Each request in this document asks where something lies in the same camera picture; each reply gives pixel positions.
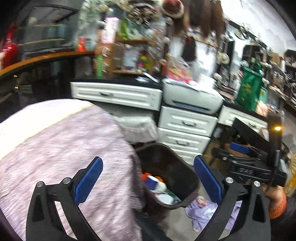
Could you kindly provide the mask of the right hand orange sleeve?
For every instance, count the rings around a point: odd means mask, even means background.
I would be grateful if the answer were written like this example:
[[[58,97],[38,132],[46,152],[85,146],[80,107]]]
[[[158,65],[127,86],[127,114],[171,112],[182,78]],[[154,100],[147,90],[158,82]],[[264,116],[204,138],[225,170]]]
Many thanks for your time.
[[[265,196],[270,200],[268,212],[270,219],[280,217],[287,207],[287,196],[281,186],[270,187],[262,185]]]

